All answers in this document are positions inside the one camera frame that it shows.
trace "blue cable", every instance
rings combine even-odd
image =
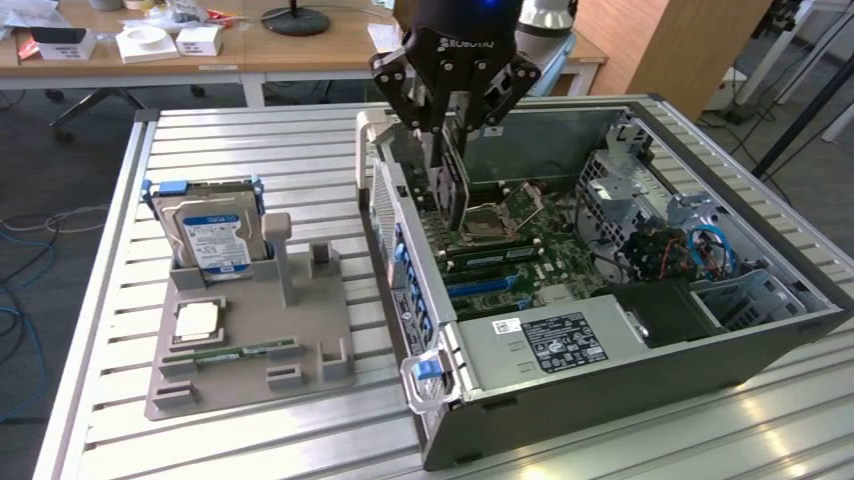
[[[36,350],[36,356],[38,359],[38,386],[36,387],[36,391],[20,402],[12,410],[9,410],[2,416],[0,416],[0,424],[5,422],[13,415],[16,415],[21,410],[24,410],[34,401],[44,395],[44,389],[46,386],[46,367],[44,366],[44,352],[41,351],[41,342],[38,342],[38,336],[36,335],[36,329],[32,326],[32,323],[26,319],[26,317],[14,310],[13,308],[0,307],[0,311],[8,312],[12,315],[16,315],[20,318],[24,327],[26,328],[26,332],[29,333],[29,339],[32,340],[32,346]]]
[[[53,266],[53,262],[56,261],[56,249],[53,248],[53,245],[50,245],[49,243],[29,242],[26,240],[21,240],[20,238],[14,238],[13,236],[10,236],[8,233],[5,233],[2,231],[0,231],[0,237],[5,238],[8,241],[10,241],[13,243],[17,243],[20,245],[32,245],[32,246],[48,249],[48,261],[45,262],[44,266],[41,267],[41,270],[38,270],[38,273],[36,273],[24,283],[21,283],[16,287],[9,287],[9,288],[1,288],[0,289],[0,293],[6,293],[6,292],[13,292],[16,290],[20,290],[21,288],[25,288],[36,280],[38,280],[45,273],[48,273],[48,270],[50,269],[50,267]]]
[[[723,234],[723,230],[720,230],[713,225],[699,225],[691,229],[688,232],[688,250],[691,251],[691,258],[697,265],[703,265],[703,259],[696,252],[693,246],[693,233],[705,231],[712,233],[720,239],[720,245],[723,245],[723,249],[725,250],[725,257],[729,260],[729,271],[735,273],[735,269],[737,268],[737,264],[735,263],[735,253],[729,248],[729,242],[725,240],[725,235]]]

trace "white box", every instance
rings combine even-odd
[[[172,37],[154,27],[133,27],[116,35],[121,63],[150,62],[180,57]]]
[[[735,94],[737,90],[744,85],[747,81],[747,77],[737,70],[728,68],[725,71],[725,75],[723,76],[723,80],[720,80],[720,84],[717,85],[717,89],[715,93],[712,93],[711,98],[708,99],[708,105],[705,105],[705,111],[719,111],[729,106],[732,100],[735,100]]]
[[[41,58],[45,60],[88,60],[97,40],[92,30],[80,28],[41,28],[33,32]]]
[[[222,48],[222,35],[218,27],[184,28],[177,34],[177,51],[181,55],[208,56],[218,55]]]

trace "blue hard drive label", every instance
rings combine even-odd
[[[249,250],[237,236],[237,215],[188,217],[182,223],[198,268],[208,273],[234,273],[248,268]]]
[[[539,367],[545,373],[608,359],[584,315],[569,313],[521,324]]]

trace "black lamp base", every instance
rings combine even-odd
[[[329,29],[329,17],[316,10],[297,8],[294,17],[289,8],[276,8],[264,13],[264,17],[270,15],[276,16],[262,21],[264,27],[278,35],[306,37],[317,35]]]

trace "wooden cabinet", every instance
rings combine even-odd
[[[581,0],[575,28],[604,51],[591,95],[659,93],[695,119],[771,0]]]

